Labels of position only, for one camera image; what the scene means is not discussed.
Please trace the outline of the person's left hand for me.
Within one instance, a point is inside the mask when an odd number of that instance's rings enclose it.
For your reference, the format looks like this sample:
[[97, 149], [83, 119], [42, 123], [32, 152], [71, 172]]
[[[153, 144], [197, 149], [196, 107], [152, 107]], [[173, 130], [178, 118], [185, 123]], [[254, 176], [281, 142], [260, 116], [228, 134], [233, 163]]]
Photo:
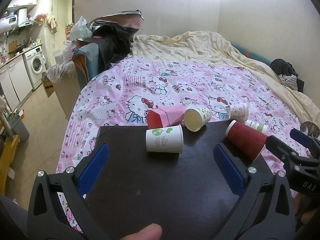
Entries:
[[162, 235], [162, 227], [152, 223], [137, 233], [127, 235], [121, 240], [159, 240]]

